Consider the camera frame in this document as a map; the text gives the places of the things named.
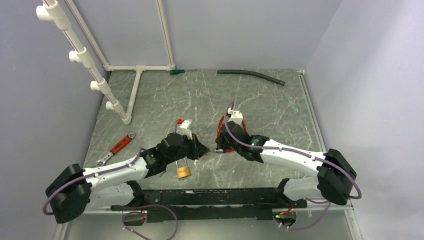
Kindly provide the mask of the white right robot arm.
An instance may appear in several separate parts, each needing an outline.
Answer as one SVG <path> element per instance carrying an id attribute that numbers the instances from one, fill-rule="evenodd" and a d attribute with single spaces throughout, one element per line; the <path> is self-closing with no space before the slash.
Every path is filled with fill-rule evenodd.
<path id="1" fill-rule="evenodd" d="M 223 151 L 233 150 L 247 161 L 289 167 L 307 175 L 303 179 L 283 179 L 275 194 L 276 203 L 287 208 L 300 199 L 323 198 L 344 206 L 357 187 L 357 173 L 342 153 L 309 151 L 279 143 L 267 136 L 250 135 L 233 121 L 223 123 L 215 139 Z"/>

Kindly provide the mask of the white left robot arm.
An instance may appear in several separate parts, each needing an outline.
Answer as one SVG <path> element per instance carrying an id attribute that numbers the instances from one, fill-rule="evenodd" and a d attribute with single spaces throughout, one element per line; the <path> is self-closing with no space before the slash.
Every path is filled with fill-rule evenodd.
<path id="1" fill-rule="evenodd" d="M 209 151 L 195 134 L 174 132 L 155 147 L 140 148 L 128 160 L 89 168 L 69 165 L 45 190 L 42 212 L 63 224 L 103 207 L 137 210 L 146 203 L 139 180 L 164 172 L 178 160 L 198 160 Z"/>

